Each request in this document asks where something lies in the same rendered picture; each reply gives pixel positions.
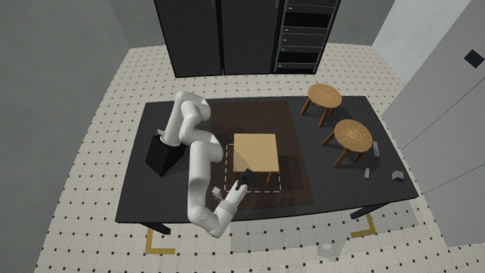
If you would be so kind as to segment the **brown flat mat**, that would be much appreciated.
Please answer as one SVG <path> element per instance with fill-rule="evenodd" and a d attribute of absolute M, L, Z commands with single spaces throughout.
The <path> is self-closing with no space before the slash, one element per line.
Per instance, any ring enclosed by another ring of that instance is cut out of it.
<path fill-rule="evenodd" d="M 229 194 L 227 191 L 230 191 L 236 182 L 236 173 L 233 173 L 235 133 L 275 134 L 279 167 L 279 173 L 275 173 L 271 185 L 267 185 L 269 172 L 252 173 L 252 178 L 247 184 L 247 191 L 251 192 L 246 192 L 237 207 L 238 210 L 314 204 L 287 101 L 212 103 L 210 132 L 223 148 L 222 160 L 210 163 L 209 209 L 212 212 L 220 203 L 214 200 L 212 195 L 214 187 L 221 190 L 222 199 L 225 200 Z"/>

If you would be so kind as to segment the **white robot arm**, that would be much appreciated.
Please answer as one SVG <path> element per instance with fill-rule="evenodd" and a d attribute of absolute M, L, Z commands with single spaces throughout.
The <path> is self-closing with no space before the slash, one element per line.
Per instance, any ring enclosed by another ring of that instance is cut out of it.
<path fill-rule="evenodd" d="M 160 140 L 169 146 L 180 146 L 183 143 L 191 147 L 188 219 L 219 239 L 237 210 L 221 198 L 221 191 L 217 187 L 212 190 L 212 195 L 220 202 L 219 205 L 214 212 L 205 207 L 206 191 L 210 183 L 210 163 L 220 162 L 223 158 L 223 148 L 218 139 L 211 132 L 195 129 L 200 122 L 210 118 L 210 113 L 210 105 L 205 98 L 179 91 L 165 132 L 159 129 L 157 132 L 161 135 Z"/>

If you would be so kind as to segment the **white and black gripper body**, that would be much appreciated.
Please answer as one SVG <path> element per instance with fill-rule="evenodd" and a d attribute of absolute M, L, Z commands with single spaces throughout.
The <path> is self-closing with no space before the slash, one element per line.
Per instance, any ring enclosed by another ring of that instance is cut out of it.
<path fill-rule="evenodd" d="M 226 196 L 226 199 L 224 200 L 225 202 L 231 204 L 235 208 L 238 207 L 239 203 L 244 198 L 244 196 L 247 192 L 247 185 L 241 185 L 238 191 L 235 190 L 238 181 L 235 182 L 235 184 L 231 188 L 229 194 Z M 236 210 L 238 210 L 238 209 L 236 208 Z"/>

